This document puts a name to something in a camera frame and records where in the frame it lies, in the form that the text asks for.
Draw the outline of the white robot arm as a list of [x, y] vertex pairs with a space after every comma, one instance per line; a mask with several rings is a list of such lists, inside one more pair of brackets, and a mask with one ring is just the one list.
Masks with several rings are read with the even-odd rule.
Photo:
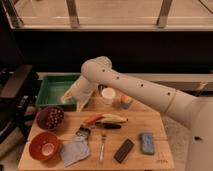
[[185, 171], [213, 171], [213, 97], [196, 97], [175, 88], [119, 73], [106, 56], [85, 61], [80, 77], [62, 95], [83, 105], [99, 84], [112, 87], [167, 115], [190, 130]]

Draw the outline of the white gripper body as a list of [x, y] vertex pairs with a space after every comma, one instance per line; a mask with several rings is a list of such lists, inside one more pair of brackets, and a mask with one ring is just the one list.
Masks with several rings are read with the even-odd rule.
[[98, 84], [88, 81], [84, 76], [80, 76], [61, 97], [61, 102], [74, 98], [77, 101], [76, 111], [81, 112], [89, 101]]

